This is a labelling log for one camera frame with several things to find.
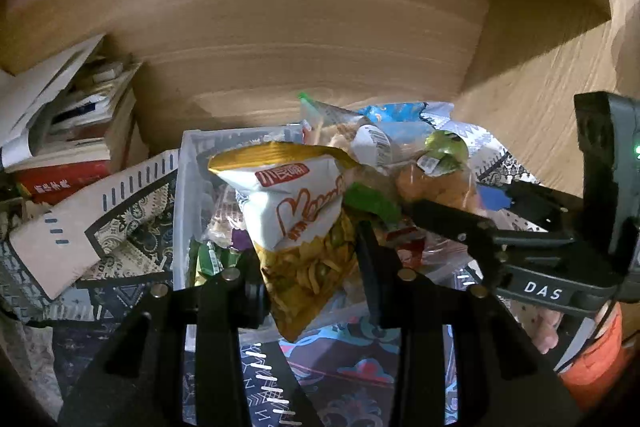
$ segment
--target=red label with chinese characters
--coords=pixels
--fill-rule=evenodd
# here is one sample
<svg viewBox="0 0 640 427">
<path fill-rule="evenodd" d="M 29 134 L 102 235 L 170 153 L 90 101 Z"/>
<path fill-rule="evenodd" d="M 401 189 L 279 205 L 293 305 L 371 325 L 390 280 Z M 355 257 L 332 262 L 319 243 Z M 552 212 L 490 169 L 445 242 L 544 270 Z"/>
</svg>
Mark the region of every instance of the red label with chinese characters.
<svg viewBox="0 0 640 427">
<path fill-rule="evenodd" d="M 271 187 L 279 183 L 302 178 L 302 176 L 308 172 L 308 167 L 303 163 L 289 163 L 286 165 L 278 165 L 277 167 L 264 171 L 256 171 L 255 177 L 258 178 L 260 185 L 263 187 Z"/>
</svg>

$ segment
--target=patterned tablecloth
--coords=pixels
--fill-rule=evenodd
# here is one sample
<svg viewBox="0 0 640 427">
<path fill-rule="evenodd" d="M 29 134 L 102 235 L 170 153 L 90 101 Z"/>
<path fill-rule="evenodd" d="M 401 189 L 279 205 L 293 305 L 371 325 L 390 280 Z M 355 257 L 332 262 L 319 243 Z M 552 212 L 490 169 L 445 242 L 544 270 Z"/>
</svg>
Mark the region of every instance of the patterned tablecloth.
<svg viewBox="0 0 640 427">
<path fill-rule="evenodd" d="M 402 110 L 399 105 L 388 108 Z M 450 104 L 411 104 L 406 110 L 410 114 L 403 116 L 405 120 L 426 120 L 462 136 L 472 155 L 470 165 L 481 182 L 496 185 L 513 179 L 535 181 L 490 133 L 450 121 Z M 368 114 L 376 118 L 374 110 L 369 109 Z M 138 194 L 126 210 L 120 209 L 111 216 L 110 227 L 101 229 L 100 239 L 103 248 L 114 245 L 111 253 L 53 302 L 37 328 L 5 317 L 0 319 L 0 345 L 53 416 L 57 416 L 79 375 L 146 289 L 155 282 L 172 283 L 176 172 L 154 184 L 153 191 Z M 526 227 L 511 217 L 516 228 Z M 469 273 L 463 269 L 453 274 L 447 284 L 463 289 L 469 281 Z M 445 327 L 443 334 L 447 360 L 445 420 L 452 423 L 457 416 L 452 332 Z M 399 330 L 380 330 L 368 317 L 309 331 L 295 344 L 280 341 L 242 346 L 245 389 L 254 426 L 298 422 L 327 427 L 386 425 L 398 352 Z M 295 379 L 290 377 L 287 366 Z M 193 353 L 186 352 L 184 418 L 190 423 L 195 420 L 193 367 Z M 269 387 L 276 387 L 276 381 L 282 393 L 268 391 Z M 294 399 L 300 389 L 305 398 Z M 301 405 L 292 411 L 289 405 L 273 399 Z"/>
</svg>

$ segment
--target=book spine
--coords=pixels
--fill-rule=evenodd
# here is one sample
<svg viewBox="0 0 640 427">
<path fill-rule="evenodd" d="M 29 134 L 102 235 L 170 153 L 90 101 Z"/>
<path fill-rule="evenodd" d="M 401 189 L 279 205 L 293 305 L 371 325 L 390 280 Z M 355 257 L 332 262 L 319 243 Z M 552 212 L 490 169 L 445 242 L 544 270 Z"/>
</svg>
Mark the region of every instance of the book spine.
<svg viewBox="0 0 640 427">
<path fill-rule="evenodd" d="M 14 172 L 20 190 L 36 203 L 56 203 L 111 174 L 109 160 L 70 163 Z"/>
</svg>

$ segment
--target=metal screw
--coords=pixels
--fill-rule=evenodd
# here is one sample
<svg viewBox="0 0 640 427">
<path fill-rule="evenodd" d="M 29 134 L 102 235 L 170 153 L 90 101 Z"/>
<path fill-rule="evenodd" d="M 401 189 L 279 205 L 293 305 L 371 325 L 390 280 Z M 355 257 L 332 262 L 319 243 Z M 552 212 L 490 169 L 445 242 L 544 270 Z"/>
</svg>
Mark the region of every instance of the metal screw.
<svg viewBox="0 0 640 427">
<path fill-rule="evenodd" d="M 501 263 L 506 263 L 509 260 L 509 254 L 507 254 L 504 250 L 500 250 L 495 253 L 495 258 Z"/>
<path fill-rule="evenodd" d="M 236 267 L 222 270 L 222 279 L 227 282 L 235 281 L 238 277 L 240 277 L 240 270 Z"/>
<path fill-rule="evenodd" d="M 153 295 L 156 299 L 164 297 L 169 293 L 169 286 L 162 283 L 157 283 L 151 286 L 151 295 Z"/>
<path fill-rule="evenodd" d="M 411 268 L 401 268 L 398 270 L 398 277 L 404 282 L 415 281 L 416 274 Z"/>
<path fill-rule="evenodd" d="M 469 288 L 471 295 L 477 297 L 478 299 L 484 299 L 487 295 L 489 295 L 489 290 L 482 286 L 481 284 L 474 284 Z"/>
</svg>

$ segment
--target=stack of books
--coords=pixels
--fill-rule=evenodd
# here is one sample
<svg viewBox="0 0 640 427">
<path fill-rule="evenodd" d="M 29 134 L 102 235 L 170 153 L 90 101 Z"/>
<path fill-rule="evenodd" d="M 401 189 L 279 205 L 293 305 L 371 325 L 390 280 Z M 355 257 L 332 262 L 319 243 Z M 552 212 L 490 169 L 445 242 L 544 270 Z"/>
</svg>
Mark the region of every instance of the stack of books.
<svg viewBox="0 0 640 427">
<path fill-rule="evenodd" d="M 36 203 L 56 204 L 148 157 L 133 115 L 131 80 L 140 63 L 130 56 L 105 57 L 101 44 L 97 36 L 74 46 L 66 60 L 54 60 L 57 55 L 32 68 L 40 68 L 31 78 L 45 87 L 28 107 L 28 120 L 23 115 L 18 129 L 12 128 L 14 138 L 2 146 L 1 158 L 21 193 Z M 53 67 L 43 67 L 52 61 Z M 60 89 L 52 90 L 61 76 Z M 52 92 L 43 97 L 47 89 Z"/>
</svg>

